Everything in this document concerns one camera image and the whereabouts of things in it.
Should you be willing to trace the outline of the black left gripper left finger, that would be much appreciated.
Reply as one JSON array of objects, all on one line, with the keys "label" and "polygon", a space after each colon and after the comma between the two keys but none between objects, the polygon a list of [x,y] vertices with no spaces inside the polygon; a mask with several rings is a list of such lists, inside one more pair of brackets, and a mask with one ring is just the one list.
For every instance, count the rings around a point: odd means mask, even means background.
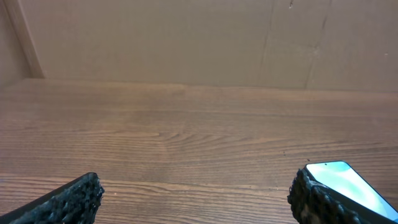
[{"label": "black left gripper left finger", "polygon": [[11,224],[93,224],[104,188],[95,172],[81,177],[1,216]]}]

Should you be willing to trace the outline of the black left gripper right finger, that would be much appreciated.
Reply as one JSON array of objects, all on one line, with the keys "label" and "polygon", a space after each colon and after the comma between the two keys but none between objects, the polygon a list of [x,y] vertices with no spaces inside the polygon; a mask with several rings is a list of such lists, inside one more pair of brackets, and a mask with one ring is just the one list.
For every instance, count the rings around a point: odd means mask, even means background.
[{"label": "black left gripper right finger", "polygon": [[297,171],[287,201],[300,224],[396,224],[319,183],[306,169]]}]

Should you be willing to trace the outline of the Samsung Galaxy smartphone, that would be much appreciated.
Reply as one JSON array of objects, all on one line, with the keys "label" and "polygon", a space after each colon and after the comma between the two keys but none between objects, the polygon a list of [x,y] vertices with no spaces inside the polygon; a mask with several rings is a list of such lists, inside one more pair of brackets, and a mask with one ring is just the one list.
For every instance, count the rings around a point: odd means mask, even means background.
[{"label": "Samsung Galaxy smartphone", "polygon": [[311,163],[304,169],[333,199],[362,219],[397,224],[397,210],[345,161]]}]

